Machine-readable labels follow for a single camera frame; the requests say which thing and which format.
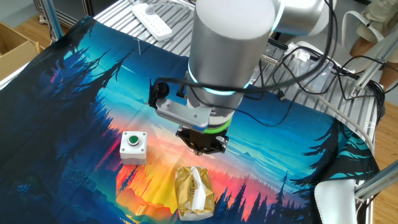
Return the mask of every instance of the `pine tree silhouette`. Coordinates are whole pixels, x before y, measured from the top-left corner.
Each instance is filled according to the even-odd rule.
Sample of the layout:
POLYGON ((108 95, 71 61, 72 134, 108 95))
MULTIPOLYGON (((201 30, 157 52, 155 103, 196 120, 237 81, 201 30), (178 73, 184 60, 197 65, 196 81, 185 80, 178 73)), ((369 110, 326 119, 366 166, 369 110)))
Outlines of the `pine tree silhouette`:
POLYGON ((275 196, 275 203, 272 204, 270 210, 268 211, 268 216, 266 219, 266 223, 280 223, 282 214, 284 211, 284 187, 287 182, 287 172, 285 176, 282 178, 282 187, 280 188, 280 191, 276 194, 275 196))
POLYGON ((261 199, 261 193, 259 193, 257 195, 257 198, 254 201, 254 205, 253 205, 250 215, 248 217, 248 223, 258 223, 260 199, 261 199))
POLYGON ((134 170, 131 171, 131 173, 127 176, 127 178, 122 182, 122 186, 119 190, 118 196, 119 194, 126 189, 126 187, 128 186, 128 184, 130 183, 132 177, 134 176, 134 174, 136 173, 136 170, 138 168, 138 165, 135 166, 134 170))
MULTIPOLYGON (((26 157, 21 161, 25 166, 18 169, 15 167, 17 164, 10 164, 3 167, 0 170, 0 177, 3 177, 6 184, 12 184, 14 180, 23 178, 25 170, 35 162, 41 166, 37 167, 37 170, 42 170, 41 175, 43 176, 42 180, 44 184, 58 185, 68 160, 74 160, 77 154, 81 154, 90 141, 101 138, 90 136, 93 134, 92 132, 97 132, 99 128, 105 128, 104 131, 108 129, 107 126, 102 125, 103 123, 110 122, 108 114, 105 113, 101 118, 95 118, 96 121, 91 126, 83 126, 90 127, 90 130, 85 133, 85 136, 81 136, 80 139, 76 140, 79 142, 79 146, 71 147, 61 155, 57 152, 60 137, 65 142, 68 142, 71 136, 75 137, 74 134, 69 133, 73 124, 81 122, 81 120, 84 123, 89 122, 87 120, 88 115, 94 118, 92 114, 95 106, 101 104, 98 98, 100 89, 105 88, 111 78, 117 77, 123 61, 132 53, 133 50, 118 60, 109 70, 100 73, 94 80, 91 79, 91 82, 81 84, 83 80, 86 81, 88 79, 88 75, 91 75, 91 72, 99 65, 100 60, 106 52, 100 58, 90 62, 84 59, 83 63, 79 63, 79 71, 74 76, 64 79, 61 85, 57 85, 51 92, 46 92, 44 97, 37 99, 43 101, 46 106, 41 108, 39 113, 34 114, 35 117, 31 118, 33 123, 30 126, 35 127, 39 125, 40 131, 26 129, 28 132, 25 134, 31 135, 31 132, 34 132, 35 138, 33 141, 29 141, 28 144, 20 146, 20 150, 26 151, 26 157), (28 150, 32 148, 41 148, 43 150, 40 150, 40 153, 37 151, 33 153, 28 150)), ((56 192, 57 188, 54 187, 51 190, 56 192)))
POLYGON ((178 209, 176 209, 170 218, 169 224, 176 224, 179 221, 179 214, 178 214, 178 209))
POLYGON ((228 202, 226 201, 227 192, 228 192, 228 187, 225 188, 225 191, 221 194, 220 198, 215 203, 214 217, 216 218, 220 218, 225 215, 225 211, 227 210, 228 207, 228 202))
POLYGON ((226 221, 229 223, 232 223, 234 221, 234 218, 236 214, 239 211, 239 208, 241 206, 242 198, 244 191, 246 189, 246 181, 244 181, 243 185, 241 186, 241 190, 238 192, 238 194, 235 197, 235 201, 232 204, 231 208, 228 210, 226 221))
POLYGON ((244 221, 242 220, 243 217, 243 211, 244 211, 244 205, 246 204, 246 199, 244 199, 241 207, 239 208, 237 217, 235 218, 235 220, 240 220, 242 223, 244 223, 244 221))
POLYGON ((295 208, 292 202, 290 210, 286 210, 298 223, 309 223, 319 219, 316 206, 311 204, 315 201, 313 189, 319 182, 328 180, 336 174, 340 177, 365 179, 379 172, 376 161, 365 143, 337 119, 333 120, 329 130, 316 141, 322 143, 310 147, 312 151, 304 153, 305 156, 322 154, 321 158, 309 167, 314 170, 313 173, 301 179, 291 180, 293 184, 305 187, 294 194, 298 194, 307 203, 303 207, 300 205, 299 208, 295 208))
POLYGON ((264 220, 266 219, 266 215, 267 215, 267 198, 268 198, 268 196, 266 196, 264 198, 264 200, 261 202, 261 205, 260 205, 260 208, 259 208, 257 220, 260 223, 264 223, 264 220))

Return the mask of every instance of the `metal bar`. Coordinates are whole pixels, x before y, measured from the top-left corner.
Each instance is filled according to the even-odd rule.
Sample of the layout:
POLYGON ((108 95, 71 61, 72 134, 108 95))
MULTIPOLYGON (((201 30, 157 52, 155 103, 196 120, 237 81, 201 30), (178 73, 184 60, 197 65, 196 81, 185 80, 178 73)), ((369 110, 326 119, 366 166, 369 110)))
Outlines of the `metal bar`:
POLYGON ((398 181, 398 161, 355 188, 355 199, 364 202, 398 181))
POLYGON ((63 37, 60 21, 58 20, 57 12, 55 11, 52 0, 39 0, 43 7, 44 16, 49 22, 51 43, 63 37))
MULTIPOLYGON (((381 51, 376 56, 376 60, 381 62, 386 62, 390 55, 397 49, 398 47, 398 31, 396 31, 391 39, 387 42, 387 44, 381 49, 381 51)), ((355 83, 354 90, 351 96, 358 96, 362 89, 368 84, 370 79, 376 74, 376 72, 381 67, 381 64, 377 62, 372 62, 370 66, 365 69, 361 78, 358 79, 355 83)))

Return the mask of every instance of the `cable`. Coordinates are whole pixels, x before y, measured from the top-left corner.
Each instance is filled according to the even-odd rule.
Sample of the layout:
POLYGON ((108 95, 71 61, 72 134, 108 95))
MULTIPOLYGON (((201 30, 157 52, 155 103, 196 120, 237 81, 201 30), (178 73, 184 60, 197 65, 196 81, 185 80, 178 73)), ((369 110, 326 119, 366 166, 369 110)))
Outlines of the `cable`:
MULTIPOLYGON (((292 71, 286 66, 286 64, 285 63, 283 63, 284 64, 284 67, 289 71, 289 73, 292 75, 292 76, 294 76, 295 77, 295 75, 292 73, 292 71)), ((324 103, 327 107, 329 107, 331 110, 333 110, 334 112, 336 112, 338 115, 340 115, 342 118, 344 118, 347 122, 349 122, 349 123, 351 123, 363 136, 364 136, 364 138, 365 138, 365 140, 366 140, 366 142, 367 142, 367 144, 368 144, 368 147, 370 148, 370 150, 371 150, 371 152, 372 153, 374 153, 374 147, 373 147, 373 142, 372 142, 372 140, 371 140, 371 138, 368 136, 368 134, 362 129, 362 127, 360 127, 356 122, 354 122, 353 120, 351 120, 347 115, 345 115, 343 112, 341 112, 340 110, 338 110, 337 108, 335 108, 333 105, 331 105, 330 103, 329 103, 329 101, 327 101, 326 99, 324 99, 324 97, 322 97, 322 96, 320 96, 319 95, 319 93, 316 93, 313 89, 311 89, 309 86, 307 86, 307 87, 304 87, 304 86, 301 86, 300 85, 300 87, 301 87, 301 89, 304 91, 304 92, 306 92, 306 93, 310 93, 311 95, 315 95, 320 101, 322 101, 322 103, 324 103)))
MULTIPOLYGON (((332 60, 333 60, 332 58, 335 56, 335 52, 336 52, 336 48, 337 48, 338 22, 337 22, 337 17, 336 17, 335 11, 333 10, 333 6, 329 5, 329 3, 328 3, 326 0, 324 0, 324 2, 325 2, 325 4, 329 7, 329 13, 333 16, 333 18, 334 18, 334 20, 335 20, 335 27, 336 27, 336 30, 335 30, 335 46, 334 46, 333 51, 332 51, 332 53, 331 53, 331 55, 330 55, 330 61, 332 61, 332 60)), ((315 54, 315 55, 321 57, 320 53, 318 53, 317 51, 315 51, 315 50, 313 50, 313 49, 310 49, 310 48, 306 47, 306 48, 304 48, 304 50, 307 50, 307 51, 309 51, 309 52, 311 52, 311 53, 313 53, 313 54, 315 54)), ((286 66, 284 60, 283 60, 281 63, 284 64, 284 67, 285 67, 285 68, 289 69, 289 68, 286 66)), ((274 84, 276 85, 277 82, 276 82, 276 79, 275 79, 275 74, 276 74, 276 72, 272 74, 272 80, 274 81, 274 84)), ((333 78, 333 80, 331 81, 329 87, 326 89, 325 92, 323 92, 323 93, 312 93, 312 94, 314 94, 314 95, 316 95, 316 94, 319 94, 319 95, 325 94, 325 93, 330 89, 331 84, 333 83, 334 79, 335 79, 335 78, 333 78)), ((297 82, 297 84, 301 87, 301 89, 302 89, 304 92, 309 93, 309 92, 307 92, 304 88, 302 88, 302 86, 300 85, 299 82, 297 82)))
MULTIPOLYGON (((293 51, 291 51, 291 53, 287 54, 282 61, 284 61, 285 59, 287 59, 289 56, 291 56, 296 50, 300 50, 300 49, 306 49, 306 47, 297 47, 296 49, 294 49, 293 51)), ((279 67, 281 66, 281 63, 278 64, 275 68, 274 71, 276 71, 277 69, 279 69, 279 67)), ((180 85, 186 85, 186 86, 192 86, 192 87, 199 87, 199 88, 210 88, 213 90, 218 90, 218 91, 235 91, 237 93, 245 93, 245 94, 253 94, 253 93, 262 93, 265 92, 267 90, 275 90, 278 89, 279 87, 284 87, 286 85, 292 85, 294 83, 297 83, 301 80, 304 80, 308 77, 310 77, 312 75, 309 76, 304 76, 302 75, 301 77, 298 77, 295 80, 288 80, 282 83, 278 83, 277 85, 273 85, 273 86, 264 86, 262 88, 256 88, 256 89, 246 89, 246 88, 239 88, 239 87, 231 87, 231 86, 220 86, 220 85, 211 85, 211 84, 206 84, 206 83, 194 83, 194 82, 190 82, 190 81, 186 81, 186 80, 182 80, 179 78, 170 78, 170 77, 159 77, 156 79, 156 84, 155 86, 159 83, 159 82, 171 82, 171 83, 176 83, 176 84, 180 84, 180 85)))
MULTIPOLYGON (((261 87, 264 87, 264 76, 263 76, 263 74, 262 74, 262 61, 261 61, 261 59, 259 60, 259 68, 260 68, 260 75, 259 75, 259 77, 261 78, 261 87)), ((247 95, 244 95, 243 97, 245 97, 245 98, 247 98, 247 99, 250 99, 250 100, 262 100, 262 98, 264 97, 264 92, 261 93, 260 98, 255 98, 255 97, 251 97, 251 96, 247 96, 247 95)))
MULTIPOLYGON (((351 59, 349 59, 349 60, 341 67, 341 69, 344 69, 344 68, 347 66, 347 64, 349 64, 352 60, 354 60, 354 59, 356 59, 356 58, 365 58, 365 59, 371 60, 371 61, 376 62, 376 63, 379 63, 379 64, 381 64, 381 65, 383 65, 383 66, 385 66, 385 67, 391 68, 391 69, 393 69, 394 71, 396 71, 396 72, 398 73, 398 70, 395 69, 394 67, 392 67, 391 65, 389 65, 389 64, 387 64, 387 63, 384 63, 384 62, 380 62, 380 61, 378 61, 378 60, 376 60, 376 59, 374 59, 374 58, 371 58, 371 57, 368 57, 368 56, 364 56, 364 55, 358 55, 358 56, 352 57, 351 59)), ((391 91, 392 91, 393 89, 395 89, 397 86, 398 86, 398 83, 395 84, 395 85, 394 85, 393 87, 391 87, 390 89, 386 90, 384 93, 386 94, 386 93, 391 92, 391 91)))
POLYGON ((193 95, 195 96, 195 98, 196 98, 201 104, 203 104, 203 105, 205 105, 205 106, 208 106, 208 107, 212 107, 212 108, 221 108, 221 109, 227 109, 227 110, 233 110, 233 111, 240 112, 240 113, 242 113, 242 114, 248 115, 250 118, 252 118, 253 120, 257 121, 259 124, 261 124, 261 125, 263 125, 263 126, 265 126, 265 127, 268 127, 268 128, 278 127, 279 125, 281 125, 281 124, 286 120, 287 115, 289 115, 289 112, 290 112, 290 110, 292 109, 292 106, 293 106, 294 101, 296 100, 297 96, 298 96, 299 93, 301 92, 301 90, 298 91, 297 94, 293 97, 293 100, 292 100, 292 102, 291 102, 289 108, 287 109, 287 112, 286 112, 285 116, 282 118, 281 121, 279 121, 277 124, 266 124, 266 123, 261 122, 261 121, 258 120, 257 118, 255 118, 253 115, 251 115, 251 114, 249 114, 248 112, 245 112, 245 111, 243 111, 243 110, 239 110, 239 109, 237 109, 237 108, 230 108, 230 107, 227 107, 227 106, 218 106, 218 105, 212 105, 212 104, 210 104, 210 103, 205 103, 205 102, 203 102, 201 99, 199 99, 199 97, 197 96, 197 94, 195 93, 195 91, 193 91, 193 88, 192 88, 191 86, 190 86, 190 89, 191 89, 193 95))
MULTIPOLYGON (((285 69, 285 71, 286 71, 287 73, 289 73, 289 74, 291 74, 293 77, 295 77, 295 75, 293 74, 293 72, 291 71, 291 69, 290 69, 285 63, 283 63, 283 66, 284 66, 284 69, 285 69)), ((303 90, 303 92, 305 92, 305 93, 308 93, 308 94, 311 94, 311 95, 322 95, 322 94, 325 94, 325 93, 327 93, 327 92, 329 91, 329 89, 330 89, 330 87, 332 86, 333 82, 335 81, 336 77, 337 77, 337 75, 334 76, 334 77, 332 78, 332 80, 330 81, 330 83, 329 83, 329 85, 328 85, 328 87, 326 88, 325 91, 319 92, 319 93, 309 92, 309 91, 307 91, 299 82, 298 82, 297 84, 298 84, 298 86, 303 90)))
POLYGON ((145 10, 145 13, 148 15, 153 15, 155 14, 155 7, 156 6, 173 6, 173 7, 179 7, 182 9, 188 9, 190 10, 187 6, 184 6, 182 4, 177 4, 177 3, 153 3, 153 4, 149 4, 147 9, 145 10))

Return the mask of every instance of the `white object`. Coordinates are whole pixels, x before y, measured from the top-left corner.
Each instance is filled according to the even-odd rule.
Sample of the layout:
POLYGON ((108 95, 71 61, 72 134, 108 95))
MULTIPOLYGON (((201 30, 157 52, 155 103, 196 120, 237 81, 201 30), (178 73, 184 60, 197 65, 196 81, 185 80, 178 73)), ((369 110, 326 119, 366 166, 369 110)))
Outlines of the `white object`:
POLYGON ((141 131, 125 131, 120 143, 120 158, 124 165, 145 165, 147 163, 148 134, 141 131), (138 142, 129 141, 137 137, 138 142))
MULTIPOLYGON (((291 51, 293 51, 294 49, 296 49, 298 46, 295 45, 293 42, 291 42, 288 46, 287 51, 285 52, 285 55, 288 55, 291 53, 291 51)), ((310 59, 310 54, 304 50, 304 49, 298 49, 295 52, 293 52, 293 55, 295 56, 295 58, 302 60, 303 62, 306 62, 308 59, 310 59)))
POLYGON ((315 200, 323 224, 357 224, 355 180, 330 180, 315 187, 315 200))
MULTIPOLYGON (((335 7, 337 5, 337 0, 333 0, 333 10, 335 10, 335 7)), ((311 32, 308 35, 317 35, 319 34, 329 23, 329 6, 325 3, 322 8, 322 12, 320 14, 320 17, 311 30, 311 32)))
POLYGON ((44 16, 40 15, 40 16, 39 16, 39 23, 41 23, 41 24, 48 24, 49 22, 45 19, 44 16))
MULTIPOLYGON (((351 14, 355 16, 360 22, 362 22, 364 25, 368 25, 371 21, 367 20, 365 17, 363 17, 360 13, 356 11, 348 11, 346 14, 343 16, 343 25, 341 26, 341 45, 344 48, 347 48, 346 45, 346 30, 347 30, 347 16, 348 14, 351 14)), ((381 33, 376 30, 375 28, 372 27, 372 24, 370 23, 368 26, 369 30, 372 31, 374 36, 376 37, 377 41, 380 42, 380 40, 384 39, 384 36, 381 35, 381 33)))
POLYGON ((15 72, 13 72, 11 75, 7 76, 5 79, 0 80, 0 90, 2 90, 8 83, 10 83, 15 77, 17 77, 23 69, 27 66, 28 63, 23 65, 21 68, 18 68, 15 72))
POLYGON ((190 211, 186 211, 184 216, 181 216, 181 213, 178 213, 181 221, 199 221, 213 216, 213 212, 194 212, 195 210, 205 209, 206 203, 206 187, 201 181, 198 168, 202 169, 204 167, 191 167, 193 179, 195 180, 195 193, 193 194, 192 204, 190 202, 185 204, 185 207, 190 211))
POLYGON ((202 183, 199 171, 196 167, 191 167, 193 178, 195 179, 195 193, 193 194, 192 210, 203 210, 205 209, 206 202, 206 188, 202 183))
POLYGON ((131 6, 132 13, 157 41, 169 39, 173 35, 171 28, 157 14, 148 15, 146 13, 147 8, 148 4, 146 3, 131 6))
POLYGON ((260 37, 275 21, 271 0, 200 0, 196 12, 209 29, 231 39, 260 37))

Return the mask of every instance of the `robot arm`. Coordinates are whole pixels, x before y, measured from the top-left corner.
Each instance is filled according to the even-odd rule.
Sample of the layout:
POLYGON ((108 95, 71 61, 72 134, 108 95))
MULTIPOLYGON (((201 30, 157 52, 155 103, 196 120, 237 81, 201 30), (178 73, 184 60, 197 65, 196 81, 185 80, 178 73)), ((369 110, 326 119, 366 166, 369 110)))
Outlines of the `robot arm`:
MULTIPOLYGON (((271 0, 198 1, 187 81, 246 88, 266 49, 271 30, 290 29, 295 32, 280 16, 282 7, 282 13, 294 12, 292 8, 299 6, 295 2, 297 0, 274 0, 274 3, 271 0)), ((323 0, 307 2, 312 7, 320 8, 319 14, 325 4, 323 0)), ((230 108, 239 106, 243 94, 188 86, 185 106, 166 99, 168 93, 166 83, 152 86, 149 104, 159 116, 180 124, 176 135, 198 155, 225 152, 228 143, 226 133, 234 114, 230 108)))

